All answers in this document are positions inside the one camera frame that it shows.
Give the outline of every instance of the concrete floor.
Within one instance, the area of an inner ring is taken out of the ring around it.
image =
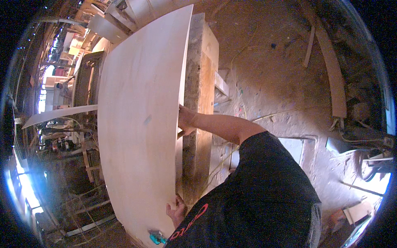
[[[214,112],[253,120],[308,107],[276,115],[275,122],[264,118],[257,123],[277,137],[314,140],[304,143],[300,165],[323,203],[323,238],[330,231],[330,215],[338,209],[353,206],[364,198],[379,206],[380,197],[338,182],[354,182],[356,186],[384,193],[388,177],[380,181],[377,174],[366,183],[356,173],[358,152],[337,157],[326,149],[327,137],[337,137],[337,133],[328,131],[333,122],[328,75],[316,39],[308,68],[303,67],[310,34],[303,14],[289,1],[231,1],[214,14],[220,2],[197,3],[193,10],[193,14],[206,13],[206,21],[219,42],[219,70],[227,70],[224,80],[232,101],[215,106]],[[215,102],[225,100],[216,93]],[[215,168],[220,172],[214,173],[216,176],[205,192],[227,177],[230,158],[218,165],[234,148],[219,137],[213,138],[210,172]]]

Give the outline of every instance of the white board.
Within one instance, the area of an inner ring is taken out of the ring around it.
[[[179,98],[183,99],[193,5],[140,29],[105,58],[98,100],[100,159],[109,197],[127,233],[149,247],[148,229],[169,237],[175,202]]]
[[[62,116],[67,116],[67,115],[74,115],[76,113],[83,113],[83,112],[88,112],[88,111],[94,111],[98,109],[98,105],[86,105],[86,106],[79,106],[79,107],[73,107],[73,108],[61,108],[58,110],[52,110],[52,111],[46,111],[42,113],[37,113],[35,115],[32,115],[29,120],[23,125],[22,129],[30,127],[31,125],[41,123],[44,121],[49,121],[55,118],[59,118]]]

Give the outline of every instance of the forearm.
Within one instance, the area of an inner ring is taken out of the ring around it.
[[[230,115],[196,113],[192,125],[235,144],[241,144],[248,137],[266,131],[256,123]]]

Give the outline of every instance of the person's left hand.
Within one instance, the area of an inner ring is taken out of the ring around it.
[[[175,229],[181,224],[185,218],[187,212],[187,206],[185,205],[183,199],[179,196],[175,196],[176,199],[176,209],[171,209],[171,205],[167,203],[166,214],[172,219]]]

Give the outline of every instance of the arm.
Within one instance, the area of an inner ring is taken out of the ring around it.
[[[178,126],[189,134],[198,128],[224,138],[235,144],[241,144],[247,138],[266,129],[251,121],[230,115],[205,115],[179,106]]]

